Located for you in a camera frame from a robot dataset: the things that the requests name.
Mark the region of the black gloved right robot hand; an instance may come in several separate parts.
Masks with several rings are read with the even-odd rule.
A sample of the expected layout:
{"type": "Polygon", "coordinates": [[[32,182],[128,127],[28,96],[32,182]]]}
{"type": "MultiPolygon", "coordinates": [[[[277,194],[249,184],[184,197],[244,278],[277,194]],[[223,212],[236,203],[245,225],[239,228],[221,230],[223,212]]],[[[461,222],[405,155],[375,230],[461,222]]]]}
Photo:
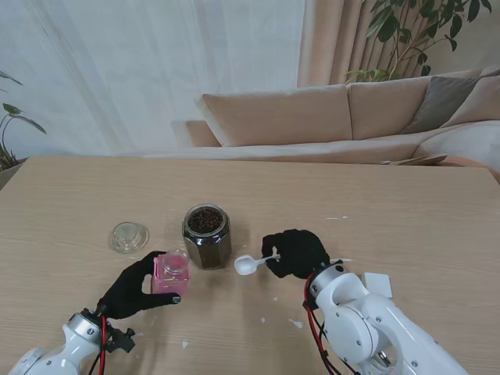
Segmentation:
{"type": "Polygon", "coordinates": [[[308,230],[285,230],[262,239],[261,253],[267,267],[279,278],[293,275],[307,279],[312,273],[330,264],[321,240],[308,230]]]}

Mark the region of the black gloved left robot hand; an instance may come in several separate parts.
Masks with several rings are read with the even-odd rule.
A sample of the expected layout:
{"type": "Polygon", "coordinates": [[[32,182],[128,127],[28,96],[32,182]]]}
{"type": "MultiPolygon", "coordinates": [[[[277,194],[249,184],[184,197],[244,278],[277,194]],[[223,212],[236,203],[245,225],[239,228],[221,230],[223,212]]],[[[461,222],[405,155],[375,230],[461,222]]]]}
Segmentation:
{"type": "Polygon", "coordinates": [[[165,252],[150,252],[143,259],[128,266],[99,299],[96,313],[107,318],[121,320],[140,311],[177,305],[181,297],[177,293],[146,294],[142,284],[154,271],[154,259],[165,252]]]}

